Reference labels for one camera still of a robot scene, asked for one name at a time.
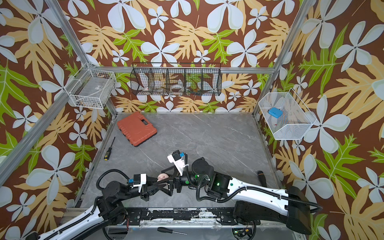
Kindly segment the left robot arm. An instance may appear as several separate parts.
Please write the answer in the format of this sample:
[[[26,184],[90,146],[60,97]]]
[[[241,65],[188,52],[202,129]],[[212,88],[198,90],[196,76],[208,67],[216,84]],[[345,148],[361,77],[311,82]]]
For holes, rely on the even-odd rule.
[[[118,181],[112,181],[106,187],[101,187],[101,180],[110,173],[122,175],[127,180],[127,183],[122,184]],[[98,178],[96,183],[97,189],[102,191],[102,195],[95,198],[90,208],[54,230],[43,234],[32,232],[25,239],[83,240],[102,228],[122,223],[127,214],[122,201],[142,196],[145,187],[151,186],[163,178],[163,175],[153,178],[147,176],[147,174],[138,174],[133,179],[130,179],[121,170],[107,170]]]

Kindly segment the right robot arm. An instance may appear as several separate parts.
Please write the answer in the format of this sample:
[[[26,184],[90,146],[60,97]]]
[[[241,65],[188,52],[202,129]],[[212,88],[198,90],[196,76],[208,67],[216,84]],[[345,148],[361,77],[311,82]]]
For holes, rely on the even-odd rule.
[[[187,165],[186,157],[172,162],[175,174],[169,176],[163,171],[154,184],[156,187],[167,195],[172,195],[174,189],[193,187],[198,202],[223,204],[235,200],[233,217],[238,223],[278,222],[294,232],[311,235],[311,216],[323,209],[297,187],[268,188],[262,172],[258,172],[262,185],[256,186],[216,172],[204,158],[195,160],[191,166]]]

